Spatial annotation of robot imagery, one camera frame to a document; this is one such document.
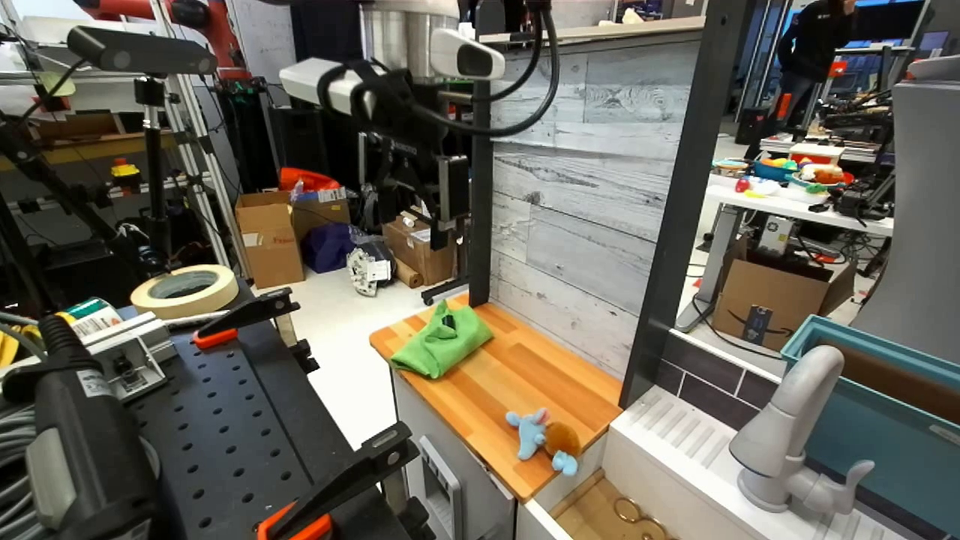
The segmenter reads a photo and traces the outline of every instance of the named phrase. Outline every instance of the tape roll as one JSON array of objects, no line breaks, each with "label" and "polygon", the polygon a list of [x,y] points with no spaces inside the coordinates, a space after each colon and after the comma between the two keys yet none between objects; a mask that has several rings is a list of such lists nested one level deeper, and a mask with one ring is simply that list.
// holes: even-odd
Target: tape roll
[{"label": "tape roll", "polygon": [[141,281],[128,302],[157,318],[190,318],[217,313],[237,296],[237,277],[218,263],[181,267],[169,277]]}]

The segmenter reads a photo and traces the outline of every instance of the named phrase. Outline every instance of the gray faucet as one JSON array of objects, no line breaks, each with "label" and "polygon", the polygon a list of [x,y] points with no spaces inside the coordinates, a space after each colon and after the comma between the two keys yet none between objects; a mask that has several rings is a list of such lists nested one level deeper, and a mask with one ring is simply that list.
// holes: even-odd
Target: gray faucet
[{"label": "gray faucet", "polygon": [[765,510],[795,508],[807,516],[849,514],[870,459],[846,470],[846,482],[805,467],[807,439],[842,372],[830,344],[807,351],[782,379],[774,398],[732,439],[730,452],[743,465],[739,487]]}]

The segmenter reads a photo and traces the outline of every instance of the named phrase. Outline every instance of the masking tape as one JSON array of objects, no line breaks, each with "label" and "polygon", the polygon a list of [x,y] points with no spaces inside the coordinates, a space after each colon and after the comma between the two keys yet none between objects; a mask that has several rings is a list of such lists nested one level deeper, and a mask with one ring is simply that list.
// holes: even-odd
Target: masking tape
[{"label": "masking tape", "polygon": [[[205,290],[183,295],[183,296],[157,296],[152,288],[162,285],[172,277],[183,274],[217,274],[217,281]],[[195,267],[181,267],[169,277],[157,277],[149,281],[141,281],[132,295],[128,302],[141,313],[152,313],[157,318],[190,318],[201,313],[217,313],[229,306],[237,296],[237,277],[229,267],[218,263],[195,263]]]}]

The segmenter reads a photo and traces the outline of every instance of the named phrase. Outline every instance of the wooden cutting board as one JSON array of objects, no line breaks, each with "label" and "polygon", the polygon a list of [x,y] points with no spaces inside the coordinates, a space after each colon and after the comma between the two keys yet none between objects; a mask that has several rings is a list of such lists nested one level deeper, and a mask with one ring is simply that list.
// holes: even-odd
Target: wooden cutting board
[{"label": "wooden cutting board", "polygon": [[[428,313],[431,308],[376,330],[368,336],[371,347],[389,360],[425,328]],[[420,379],[416,372],[401,372],[401,379],[497,474],[497,481],[525,500],[538,496],[555,470],[544,449],[534,459],[518,462],[518,434],[505,413],[545,409],[550,419],[566,423],[582,448],[587,448],[621,413],[621,380],[497,306],[487,302],[478,314],[491,330],[491,343],[450,369],[440,380]]]}]

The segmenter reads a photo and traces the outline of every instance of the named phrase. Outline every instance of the pegboard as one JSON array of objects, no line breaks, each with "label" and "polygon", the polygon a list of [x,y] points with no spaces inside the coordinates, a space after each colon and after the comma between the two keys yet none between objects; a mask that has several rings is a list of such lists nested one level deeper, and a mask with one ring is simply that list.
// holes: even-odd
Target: pegboard
[{"label": "pegboard", "polygon": [[162,366],[169,383],[128,411],[159,452],[183,534],[249,538],[311,478],[241,343],[208,355],[187,336],[174,344],[181,360]]}]

